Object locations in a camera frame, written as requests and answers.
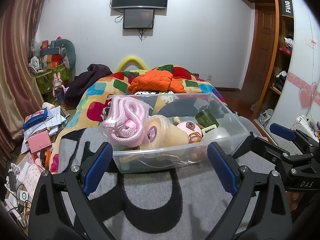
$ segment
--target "gray rug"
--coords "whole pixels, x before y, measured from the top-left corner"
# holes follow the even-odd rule
[[[104,140],[98,128],[77,130],[62,137],[58,171],[80,165]],[[237,162],[261,173],[269,173],[274,168],[252,152]],[[68,194],[63,197],[76,230],[84,232]],[[208,161],[144,174],[121,174],[111,161],[89,199],[97,217],[118,240],[201,240],[217,224],[232,196],[224,191]],[[257,197],[251,198],[237,232],[246,229],[256,200]]]

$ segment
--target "orange jacket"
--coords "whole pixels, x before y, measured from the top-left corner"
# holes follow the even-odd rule
[[[129,95],[139,91],[186,93],[182,83],[172,78],[172,73],[166,70],[150,70],[132,80],[128,87]]]

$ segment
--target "human hand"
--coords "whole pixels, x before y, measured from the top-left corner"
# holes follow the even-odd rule
[[[300,202],[300,193],[299,192],[290,192],[287,191],[287,197],[288,197],[288,201],[289,201],[289,206],[291,211],[297,209],[298,204]]]

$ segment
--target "green glass cup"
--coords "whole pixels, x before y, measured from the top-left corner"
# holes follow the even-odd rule
[[[204,110],[200,111],[196,115],[196,120],[197,120],[198,124],[202,125],[204,128],[207,128],[207,127],[212,126],[214,124],[217,127],[219,127],[219,123],[213,117],[213,115],[211,114],[209,109],[204,109]]]

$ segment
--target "yellow foam noodle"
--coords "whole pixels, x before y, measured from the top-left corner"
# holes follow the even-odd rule
[[[121,64],[119,65],[119,67],[116,69],[116,72],[120,72],[120,71],[123,71],[124,68],[130,63],[130,62],[134,62],[136,63],[140,69],[142,70],[148,70],[146,65],[140,60],[138,59],[137,57],[135,56],[130,56],[130,57],[127,57],[126,59],[124,59]]]

